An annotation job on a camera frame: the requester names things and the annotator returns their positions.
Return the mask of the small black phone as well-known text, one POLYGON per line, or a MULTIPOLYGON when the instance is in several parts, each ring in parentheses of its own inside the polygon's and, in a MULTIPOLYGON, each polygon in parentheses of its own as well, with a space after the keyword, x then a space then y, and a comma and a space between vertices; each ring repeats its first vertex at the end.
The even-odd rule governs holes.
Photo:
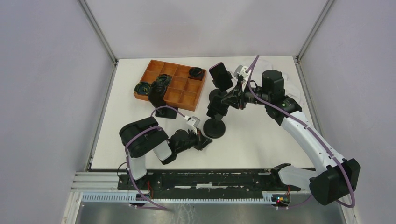
POLYGON ((212 98, 208 105, 208 111, 206 115, 215 120, 222 120, 228 113, 229 105, 221 102, 223 98, 220 95, 216 95, 212 98))

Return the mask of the purple edged black phone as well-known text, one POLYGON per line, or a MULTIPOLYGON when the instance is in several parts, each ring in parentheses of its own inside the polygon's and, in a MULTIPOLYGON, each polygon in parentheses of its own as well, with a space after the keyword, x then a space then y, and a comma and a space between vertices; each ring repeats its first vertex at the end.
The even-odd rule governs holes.
POLYGON ((227 71, 225 65, 222 62, 212 66, 209 69, 209 72, 212 76, 213 84, 221 92, 227 91, 233 87, 232 75, 229 71, 227 71))

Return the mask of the black round base phone stand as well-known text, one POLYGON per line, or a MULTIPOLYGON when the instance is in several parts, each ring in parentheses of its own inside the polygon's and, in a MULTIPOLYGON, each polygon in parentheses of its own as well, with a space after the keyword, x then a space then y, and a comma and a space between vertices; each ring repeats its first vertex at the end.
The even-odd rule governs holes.
POLYGON ((224 96, 226 91, 233 87, 231 72, 227 71, 225 75, 212 76, 212 82, 215 85, 215 89, 209 94, 209 100, 216 95, 224 96))

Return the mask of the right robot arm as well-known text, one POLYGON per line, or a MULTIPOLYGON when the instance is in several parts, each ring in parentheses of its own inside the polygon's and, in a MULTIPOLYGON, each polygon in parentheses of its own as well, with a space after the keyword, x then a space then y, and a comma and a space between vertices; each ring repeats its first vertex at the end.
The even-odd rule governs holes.
POLYGON ((354 191, 360 173, 356 159, 346 159, 310 125, 302 107, 285 94, 284 78, 277 70, 262 73, 261 86, 251 87, 252 69, 236 71, 235 87, 221 100, 236 109, 246 104, 265 106, 267 114, 287 131, 311 160, 314 170, 283 163, 271 169, 270 185, 282 190, 287 185, 307 190, 321 205, 337 202, 347 208, 356 205, 354 191))

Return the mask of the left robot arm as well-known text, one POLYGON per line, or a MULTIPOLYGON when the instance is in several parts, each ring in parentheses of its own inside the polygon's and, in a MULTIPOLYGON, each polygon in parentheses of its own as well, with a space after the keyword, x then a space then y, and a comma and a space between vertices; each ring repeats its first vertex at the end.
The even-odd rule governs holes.
POLYGON ((203 135, 198 128, 200 119, 184 115, 189 129, 177 130, 172 136, 161 128, 154 117, 148 117, 130 123, 121 128, 119 135, 125 147, 129 184, 135 190, 143 189, 147 184, 146 154, 153 151, 163 164, 173 162, 179 153, 194 148, 203 150, 212 143, 212 139, 203 135))

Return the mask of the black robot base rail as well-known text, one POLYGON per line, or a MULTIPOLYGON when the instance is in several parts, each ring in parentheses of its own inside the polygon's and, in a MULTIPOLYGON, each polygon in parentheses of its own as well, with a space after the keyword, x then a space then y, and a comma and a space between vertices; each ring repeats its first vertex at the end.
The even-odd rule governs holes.
POLYGON ((264 191, 300 190, 276 182, 269 169, 150 169, 135 183, 154 199, 260 199, 264 191))

